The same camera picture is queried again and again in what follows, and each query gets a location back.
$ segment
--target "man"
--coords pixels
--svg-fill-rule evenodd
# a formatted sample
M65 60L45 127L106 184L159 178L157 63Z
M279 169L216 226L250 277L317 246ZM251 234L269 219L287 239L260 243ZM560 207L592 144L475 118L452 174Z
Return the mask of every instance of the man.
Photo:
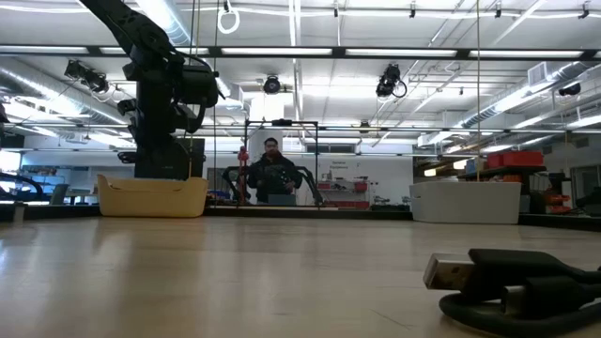
M294 163L282 156L276 139L270 137L263 145L265 154L249 168L248 186L256 189L259 204L278 204L270 202L270 195L290 195L301 186L302 176Z

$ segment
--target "robotic arm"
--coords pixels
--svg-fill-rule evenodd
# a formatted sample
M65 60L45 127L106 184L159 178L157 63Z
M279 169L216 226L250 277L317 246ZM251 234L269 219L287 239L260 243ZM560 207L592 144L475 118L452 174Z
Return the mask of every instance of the robotic arm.
M121 0L80 2L111 30L131 59L123 72L137 83L136 99L121 101L118 109L122 115L134 112L129 130L138 145L136 157L180 151L173 149L179 145L171 133L200 128L205 109L214 106L221 94L215 82L219 75L203 60L178 52L160 27ZM200 65L185 65L185 56ZM180 103L198 104L198 115Z

